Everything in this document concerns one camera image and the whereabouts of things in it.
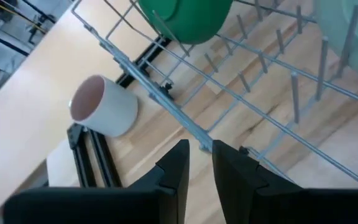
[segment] dishwasher rack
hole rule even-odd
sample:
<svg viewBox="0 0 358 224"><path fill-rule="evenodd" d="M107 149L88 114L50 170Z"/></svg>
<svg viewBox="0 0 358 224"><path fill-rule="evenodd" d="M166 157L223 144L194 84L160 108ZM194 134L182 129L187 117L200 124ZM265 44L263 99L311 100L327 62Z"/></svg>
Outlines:
<svg viewBox="0 0 358 224"><path fill-rule="evenodd" d="M208 57L208 54L205 54L206 60L209 62L209 64L212 66L212 68L214 68L211 73L207 74L207 73L201 71L200 69L196 68L194 65L192 65L191 63L189 63L189 62L187 62L185 60L185 57L190 55L191 50L194 48L194 45L192 45L191 47L186 49L185 46L183 46L181 43L178 42L178 40L176 39L176 37L174 37L174 35L172 33L171 33L171 35L174 37L173 41L178 42L178 44L180 45L181 49L183 50L183 55L177 55L176 53L172 52L171 50L167 49L164 45L161 44L161 42L164 41L164 37L162 35L160 35L160 33L148 21L146 16L140 10L139 5L137 3L137 0L135 0L135 1L134 0L129 0L131 2L131 5L126 10L126 12L124 14L121 14L116 8L114 8L114 6L108 0L104 0L106 5L108 7L110 7L112 9L112 11L114 11L112 13L116 13L120 17L120 19L117 22L117 24L115 24L112 27L112 29L108 32L107 36L105 36L105 37L100 36L98 34L98 31L91 24L86 22L79 14L76 13L75 9L78 7L78 5L81 3L81 1L82 0L78 0L74 4L74 6L71 9L71 12L83 23L85 29L87 29L90 33L92 33L99 40L100 46L102 48L104 48L106 51L108 51L113 56L113 59L120 65L120 67L123 69L125 74L127 74L127 75L129 74L130 76L135 78L149 92L149 96L153 100L155 100L157 103L159 103L161 106L163 106L167 111L169 111L169 113L172 116L174 116L175 119L177 119L184 128L186 128L192 135L194 135L194 137L197 140L199 140L201 150L208 151L208 152L212 151L213 139L209 136L208 133L225 117L225 115L228 114L228 112L230 112L231 109L233 109L238 103L243 103L248 108L252 109L255 113L259 114L261 117L263 117L267 121L270 121L274 126L276 126L278 129L281 130L280 134L263 151L258 152L255 149L252 149L252 148L250 149L250 152L258 160L263 161L265 164L267 164L278 175L282 176L283 178L286 178L287 180L292 181L288 176L286 176L286 174L284 174L282 171L280 171L280 169L277 166L275 166L273 163L271 163L266 158L266 155L269 152L273 151L278 146L280 141L286 135L289 135L292 138L296 139L298 142L300 142L302 145L306 146L309 150L313 151L314 153L316 153L317 155L319 155L323 159L327 160L330 164L332 164L333 166L337 167L339 170L343 171L344 173L346 173L347 175L349 175L355 181L358 182L358 175L355 172L351 171L350 169L348 169L347 167L345 167L344 165L342 165L341 163L339 163L338 161L336 161L332 157L328 156L323 151L319 150L317 147L315 147L310 142L308 142L306 139L302 138L301 136L297 135L294 131L291 130L292 127L294 127L294 125L299 123L299 120L301 119L301 117L313 106L313 104L321 99L321 95L323 94L323 91L326 88L330 88L332 90L335 90L335 91L337 91L339 93L342 93L343 95L348 96L349 98L352 98L352 99L358 101L358 95L357 94L355 94L353 92L350 92L350 91L348 91L348 90L346 90L344 88L341 88L341 87L339 87L339 86L337 86L337 85L332 83L332 81L334 79L341 78L342 72L343 72L344 68L347 66L347 59L349 57L349 51L350 51L349 50L350 49L350 43L351 43L352 38L354 37L354 32L355 32L355 29L356 29L356 24L357 24L357 19L358 19L358 6L354 6L350 26L349 26L348 31L347 31L346 41L345 41L344 48L343 48L343 51L342 51L341 59L339 61L339 68L337 70L337 73L330 80L326 81L326 80L324 80L324 71L325 71L325 67L326 67L326 57L327 57L327 53L328 53L328 38L327 37L322 38L321 55L320 55L320 60L319 60L319 70L318 70L318 76L317 77L314 76L311 73L308 73L306 71L300 70L300 69L294 67L293 65L290 65L290 64L278 59L278 56L280 54L284 53L285 47L297 35L302 34L302 30L303 30L304 26L307 23L309 23L309 22L310 23L316 23L316 21L313 19L312 15L311 16L304 16L301 13L301 6L297 6L296 13L292 13L292 12L288 12L288 11L279 10L277 8L278 1L276 1L276 0L273 1L272 6L261 6L259 4L258 0L254 0L254 2L248 2L248 1L243 1L243 0L234 0L236 2L255 7L258 19L257 19L257 21L255 23L253 23L250 26L250 29L248 29L246 31L246 29L244 28L244 25L242 24L242 21L240 20L240 17L237 16L237 18L238 18L237 22L238 22L239 26L242 28L241 29L242 37L239 40L236 40L236 39L233 39L233 38L230 38L230 37L226 37L225 35L216 34L216 36L221 38L225 43L229 42L229 43L234 44L234 46L230 48L230 46L228 44L226 44L226 47L228 49L228 53L227 53L226 57L224 57L223 60L219 64L216 64L216 65ZM126 20L126 15L131 10L136 10L149 23L149 25L158 34L158 39L154 40L154 39L150 38L149 36L145 35L141 31L136 29L134 26L132 26ZM275 55L266 54L263 51L261 51L260 49L256 49L253 46L250 46L250 45L242 42L244 39L247 38L249 33L252 32L252 29L260 21L263 20L264 11L276 12L276 13L283 14L283 15L286 15L286 16L294 17L296 19L296 28L297 28L297 30L286 42L283 42L282 33L281 33L280 29L276 30L279 50ZM135 32L137 32L139 35L141 35L142 37L144 37L147 40L149 40L150 44L153 45L151 51L148 54L145 54L143 56L143 58L141 60L142 63L140 65L137 65L134 62L131 62L130 58L124 52L122 52L119 48L117 48L114 45L114 43L112 43L109 40L109 37L114 32L114 30L116 29L118 24L120 24L121 22L125 22ZM247 83L245 78L241 74L239 74L239 78L240 78L242 84L244 85L244 92L241 93L241 94L235 93L234 91L230 90L229 88L227 88L226 86L224 86L223 84L219 83L218 81L216 81L213 78L213 74L217 71L218 67L221 66L224 63L224 61L230 57L231 52L237 47L240 47L242 49L245 49L245 50L248 50L250 52L253 52L253 53L257 54L258 58L259 58L259 61L260 61L261 65L262 65L262 69L259 72L259 75L257 76L257 78L255 80L253 80L250 83ZM161 73L159 71L159 73L162 76L164 76L164 79L163 79L162 82L156 83L156 82L152 81L150 78L148 78L147 75L145 75L144 72L140 69L140 67L144 63L146 63L148 57L151 54L153 54L153 51L160 50L160 49L162 49L166 53L170 54L172 57L175 57L178 61L177 61L177 64L174 66L174 68L171 70L170 73L164 74L164 73ZM197 74L203 76L203 78L204 78L204 81L202 82L202 84L200 84L192 92L192 94L186 99L185 104L186 104L186 102L189 102L191 100L191 98L194 97L197 94L197 92L201 89L201 87L203 85L205 85L205 83L207 81L210 81L211 83L214 83L215 85L220 87L222 90L224 90L225 92L227 92L228 94L230 94L234 98L234 100L233 100L232 104L230 105L230 107L228 109L226 109L219 116L219 118L214 122L214 124L210 128L208 128L207 130L205 130L205 129L201 128L200 126L198 126L191 118L189 118L181 110L180 105L177 105L175 102L172 101L172 99L170 98L170 96L167 94L166 91L162 91L163 87L161 87L161 84L163 84L163 82L167 82L169 80L169 76L172 74L172 71L174 69L176 69L177 66L179 66L179 64L181 64L181 63L187 65L189 68L192 68ZM258 107L256 107L255 105L253 105L252 103L248 102L247 100L245 100L243 98L243 96L247 92L251 91L252 86L255 85L255 83L258 81L258 79L263 74L268 72L269 66L271 64L273 64L273 63L279 64L279 65L287 68L290 71L288 73L291 74L291 87L292 87L292 97L293 97L294 118L293 118L292 121L290 121L286 125L281 124L279 121L277 121L276 119L272 118L267 113L264 113ZM307 78L317 82L317 88L316 88L315 96L310 98L308 104L306 106L302 107L302 108L300 108L300 106L299 106L299 96L298 96L299 95L299 93L298 93L298 76L299 75L307 77Z"/></svg>

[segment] light wood surface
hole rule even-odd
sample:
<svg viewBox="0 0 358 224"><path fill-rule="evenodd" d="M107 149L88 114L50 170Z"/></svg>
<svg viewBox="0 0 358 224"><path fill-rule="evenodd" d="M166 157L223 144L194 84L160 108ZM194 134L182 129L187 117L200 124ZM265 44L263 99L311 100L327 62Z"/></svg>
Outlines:
<svg viewBox="0 0 358 224"><path fill-rule="evenodd" d="M115 1L114 5L123 13L130 2ZM103 1L84 0L78 13L102 35L119 19ZM156 36L138 13L131 12L127 19L152 38ZM124 23L111 41L133 60L149 46ZM122 70L67 11L0 90L0 207L66 136L72 122L68 102L92 74L115 80Z"/></svg>
<svg viewBox="0 0 358 224"><path fill-rule="evenodd" d="M262 5L271 2L260 1ZM303 14L312 11L312 1L284 0L280 9L295 11L296 4L301 4ZM252 24L256 20L255 9L235 2L223 28L224 35L238 38L241 32L236 26L236 14L240 13L244 23ZM265 53L273 54L278 50L275 29L281 27L287 40L296 31L296 20L276 13L266 14L263 22L258 24L253 33L245 40ZM168 48L179 55L183 52L172 43ZM321 33L316 24L308 24L303 34L298 36L287 48L280 60L297 68L317 74L321 48ZM215 63L227 53L221 40L217 37L198 45L191 52L187 61L209 73L203 54L208 52ZM338 57L329 51L329 79L338 65ZM162 53L153 64L163 72L168 72L176 60L169 54ZM246 80L251 81L258 75L261 66L255 54L244 49L236 49L234 55L219 69L213 78L226 85L236 93L243 92L244 87L236 77L242 71ZM159 75L149 69L153 80L160 80ZM252 87L245 99L271 117L286 125L293 118L293 105L290 85L290 71L279 65L272 65ZM183 103L191 92L203 81L186 65L179 65L171 77L175 83L171 94L178 104ZM334 81L335 84L358 94L358 74L346 69L344 77ZM314 97L316 83L305 77L299 77L300 105L307 104ZM198 149L198 142L185 130L168 111L147 97L146 91L137 83L128 89L139 98L139 116L134 127L119 138L108 138L108 144L116 167L125 186L130 185L150 170L169 149L180 139L189 139L190 183L186 207L187 223L224 223L224 217L213 179L211 155ZM233 98L210 82L183 108L203 128L208 128L213 121L226 110ZM342 162L358 174L358 102L334 90L325 90L320 102L301 118L301 123L294 126L294 132L318 146L326 154ZM234 148L252 146L258 151L265 149L280 132L278 128L264 120L245 105L239 103L211 132L214 139L221 139ZM267 158L276 164L290 178L302 187L358 187L358 183L339 172L331 164L310 152L290 136L285 136L281 144ZM103 186L96 163L92 159L96 178ZM72 152L67 140L51 153L47 159L49 182L51 186L79 186Z"/></svg>

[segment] green plate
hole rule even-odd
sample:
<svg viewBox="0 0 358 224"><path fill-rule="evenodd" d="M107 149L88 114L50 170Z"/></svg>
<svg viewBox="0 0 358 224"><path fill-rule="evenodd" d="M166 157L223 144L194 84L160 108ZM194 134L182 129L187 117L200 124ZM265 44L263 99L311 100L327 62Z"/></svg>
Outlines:
<svg viewBox="0 0 358 224"><path fill-rule="evenodd" d="M358 4L358 0L314 0L318 25L338 56L342 53L354 4ZM358 72L358 22L351 44L349 66Z"/></svg>
<svg viewBox="0 0 358 224"><path fill-rule="evenodd" d="M150 22L166 37L173 39L155 11L184 44L200 44L213 37L229 13L232 0L139 0Z"/></svg>

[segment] dish rack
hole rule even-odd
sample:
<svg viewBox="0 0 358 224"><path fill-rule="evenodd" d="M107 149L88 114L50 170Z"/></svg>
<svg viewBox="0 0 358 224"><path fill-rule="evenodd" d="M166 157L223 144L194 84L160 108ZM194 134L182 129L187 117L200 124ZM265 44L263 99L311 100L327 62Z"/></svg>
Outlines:
<svg viewBox="0 0 358 224"><path fill-rule="evenodd" d="M321 99L321 95L323 94L324 89L326 89L326 88L330 88L338 93L341 93L343 95L348 96L349 98L352 98L352 99L358 101L357 94L355 94L351 91L348 91L345 88L342 88L342 87L332 83L332 81L334 79L340 78L342 76L342 72L343 72L344 68L347 66L347 58L349 57L349 52L350 52L350 50L349 50L350 43L354 36L354 32L355 32L356 24L357 24L358 6L355 6L354 11L353 11L352 19L351 19L350 26L349 26L349 29L347 32L347 36L346 36L345 45L344 45L344 48L342 51L341 59L339 61L338 70L337 70L336 74L330 80L325 80L324 75L325 75L325 68L326 68L326 59L327 59L327 54L328 54L328 38L327 37L323 37L321 40L322 41L321 55L319 58L319 70L318 70L317 76L311 74L310 72L306 72L304 70L296 68L294 65L286 63L283 60L280 60L278 58L278 56L280 54L284 53L285 47L288 46L289 43L296 36L302 34L303 27L305 26L305 24L307 24L309 22L316 23L316 21L313 19L313 16L304 16L301 13L302 12L301 6L297 6L296 13L293 13L293 12L289 12L289 11L283 11L283 10L280 10L279 8L277 8L278 1L273 1L272 6L261 6L259 4L258 0L255 0L254 2L248 2L248 1L243 1L243 0L234 0L236 2L255 7L256 12L257 12L257 18L258 18L257 22L252 24L250 29L246 30L244 28L244 25L243 25L240 17L237 16L237 18L238 18L237 22L238 22L238 25L240 26L241 32L242 32L242 37L237 40L227 37L225 35L216 34L216 36L221 38L223 40L223 42L226 44L227 55L226 55L226 57L224 57L221 60L221 62L215 64L209 58L208 54L205 54L205 59L209 62L210 66L213 68L213 71L211 73L205 73L204 71L196 68L194 65L192 65L191 63L189 63L185 60L185 58L191 54L191 50L193 49L194 46L191 46L190 48L186 49L184 45L179 43L179 41L176 38L174 38L173 41L178 42L180 48L183 50L183 55L178 55L178 54L174 53L173 51L169 50L167 47L164 47L161 44L160 40L164 40L164 38L161 35L159 35L159 32L153 28L153 26L148 21L146 16L142 13L139 6L137 5L137 0L130 0L131 5L126 10L126 12L123 14L121 14L116 8L114 8L114 6L110 2L108 2L107 0L104 0L104 2L106 3L106 6L110 7L112 9L112 11L114 11L114 13L116 13L120 17L117 24L112 26L112 29L108 32L107 36L105 36L105 37L102 37L101 35L99 35L98 31L91 24L86 22L79 14L76 13L75 10L78 7L78 5L81 3L81 1L82 0L78 0L74 4L71 12L83 23L85 29L87 29L91 34L94 35L95 38L97 38L99 40L100 46L102 48L104 48L106 51L108 51L113 56L113 59L120 65L120 67L123 69L123 71L126 74L130 74L130 76L134 77L143 86L143 88L149 92L149 96L151 97L151 99L153 99L158 104L160 104L162 107L164 107L173 117L175 117L175 119L177 121L180 122L180 124L184 128L186 128L197 140L199 140L201 150L204 150L207 152L212 151L213 139L212 139L212 137L209 136L208 133L225 117L225 115L227 115L230 112L230 110L232 110L238 103L242 103L245 106L247 106L248 108L250 108L251 110L253 110L255 113L257 113L258 115L263 117L263 119L270 121L272 125L276 126L280 130L280 134L263 151L258 152L253 148L249 148L250 153L253 154L256 157L256 159L258 159L259 161L262 161L264 164L269 166L272 171L276 172L278 175L282 176L283 178L286 178L287 180L292 181L284 172L282 172L277 166L275 166L275 164L273 164L266 158L266 155L269 152L273 151L275 149L275 147L277 147L277 145L280 143L280 141L285 136L288 135L288 136L291 136L293 139L296 139L298 142L300 142L302 145L307 147L309 150L311 150L318 156L322 157L323 159L327 160L330 164L337 167L339 170L343 171L344 173L346 173L347 175L349 175L355 181L358 182L358 175L355 172L351 171L350 169L348 169L347 167L345 167L344 165L342 165L341 163L339 163L332 157L328 156L326 153L324 153L323 151L321 151L320 149L318 149L317 147L312 145L312 143L310 143L309 141L307 141L305 138L301 137L300 135L296 134L292 130L292 128L297 123L299 123L302 116L313 106L313 104L318 102ZM149 23L149 25L158 34L158 37L160 40L154 40L154 39L150 38L149 36L145 35L140 30L136 29L134 26L129 24L129 22L126 20L126 15L131 10L137 11ZM253 27L255 27L258 24L258 22L263 20L264 11L270 11L270 12L283 14L283 15L290 16L290 17L293 17L296 19L296 32L286 42L283 41L283 36L282 36L281 31L279 29L276 30L279 49L278 49L278 52L274 55L266 54L262 50L254 48L253 46L248 45L247 43L243 42L243 40L247 38L247 36L250 34L250 32L252 32ZM114 32L115 28L118 26L118 24L120 24L122 22L127 23L127 25L129 25L135 32L137 32L139 35L141 35L142 37L149 40L150 44L154 45L154 47L151 49L149 54L145 54L143 56L143 62L145 62L147 60L147 58L153 53L153 51L162 49L164 52L170 54L172 57L176 58L176 60L177 60L177 63L172 68L172 71L174 69L176 69L177 66L179 66L179 64L184 64L184 65L188 66L189 68L193 69L197 74L201 75L204 78L204 81L191 93L191 95L186 99L185 102L190 101L197 94L197 92L201 89L201 87L206 84L207 81L220 87L222 90L224 90L226 93L230 94L233 97L234 100L231 103L231 105L229 106L229 108L227 108L226 110L223 111L223 113L219 116L219 118L213 123L213 125L210 128L205 130L205 129L201 128L199 125L197 125L188 115L186 115L186 113L181 109L181 106L177 105L172 100L170 95L167 94L167 91L162 91L163 88L160 85L163 84L164 81L167 82L169 80L169 76L172 74L172 71L170 73L163 73L158 70L159 74L161 76L163 76L163 82L161 82L161 83L154 82L147 75L145 75L144 72L140 69L141 65L136 65L134 62L132 62L130 60L130 58L125 54L125 52L121 51L119 48L117 48L114 45L114 43L112 43L109 40L109 37ZM291 91L292 91L292 98L293 98L294 117L293 117L292 121L290 121L287 124L282 124L279 121L277 121L276 119L269 116L269 114L263 112L261 109L259 109L258 107L256 107L255 105L253 105L252 103L250 103L249 101L244 99L243 96L246 93L252 91L252 86L257 82L258 78L252 82L247 82L245 80L245 78L241 74L239 74L239 79L242 82L242 84L244 85L244 92L241 94L238 94L235 91L232 91L231 89L229 89L222 83L219 83L217 80L215 80L213 78L214 73L217 72L218 68L224 63L224 61L230 57L231 52L235 48L241 48L241 49L253 52L258 56L259 62L262 66L262 69L259 72L258 78L260 78L263 74L267 73L269 66L273 63L276 63L276 64L288 69L288 75L291 76ZM315 96L312 99L310 99L309 103L306 106L304 106L302 108L300 108L300 104L299 104L298 76L303 76L303 77L309 78L310 80L314 80L317 83Z"/></svg>

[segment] wooden floor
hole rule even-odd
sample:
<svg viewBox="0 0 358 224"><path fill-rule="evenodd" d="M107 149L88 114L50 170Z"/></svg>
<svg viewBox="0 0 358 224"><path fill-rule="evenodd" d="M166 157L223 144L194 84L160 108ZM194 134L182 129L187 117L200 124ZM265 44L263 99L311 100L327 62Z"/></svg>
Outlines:
<svg viewBox="0 0 358 224"><path fill-rule="evenodd" d="M262 5L268 5L271 1L260 2ZM296 4L302 5L304 15L312 12L310 0L284 0L280 9L295 12ZM241 30L236 23L236 14L240 14L248 26L257 19L255 9L235 2L228 19L219 31L220 34L234 39L240 38ZM296 20L276 13L266 13L264 20L255 27L248 40L244 42L273 55L278 50L275 35L275 30L278 28L281 28L284 39L288 40L296 31ZM180 55L183 54L175 43L170 44L168 48ZM320 48L321 33L318 26L307 24L303 34L295 38L285 49L285 54L278 58L316 75ZM216 64L227 54L224 43L217 37L196 46L187 61L206 73L211 72L212 68L203 57L205 52L209 53ZM336 71L338 61L338 57L329 51L326 79ZM176 59L169 54L162 53L153 64L167 73L175 62ZM213 78L232 91L241 93L244 87L237 72L242 71L246 80L252 83L260 69L256 54L237 48L234 55L219 68L219 72L214 74ZM151 69L149 72L154 80L161 79L157 72ZM191 92L203 82L201 75L197 75L184 64L179 65L171 79L174 82L171 94L179 105L185 102ZM349 68L345 69L343 78L335 80L334 83L358 94L358 74ZM189 139L191 157L186 221L187 223L224 223L214 185L211 155L200 151L197 140L168 111L148 98L148 93L137 82L131 84L129 89L139 97L139 117L127 134L116 139L108 139L124 185L129 185L144 175L180 139ZM314 97L315 90L316 83L313 80L299 76L301 108ZM268 68L268 73L262 75L244 98L286 125L293 119L290 71L273 64ZM206 129L232 101L231 95L213 83L207 82L183 107L183 111ZM321 101L315 103L309 113L301 117L300 124L294 125L293 130L358 174L358 101L326 89ZM280 130L269 121L242 103L238 103L210 132L210 136L221 139L234 148L251 146L261 151L279 133ZM302 187L358 187L356 181L290 136L285 136L283 141L267 154L267 159ZM73 180L72 185L78 184L76 181Z"/></svg>

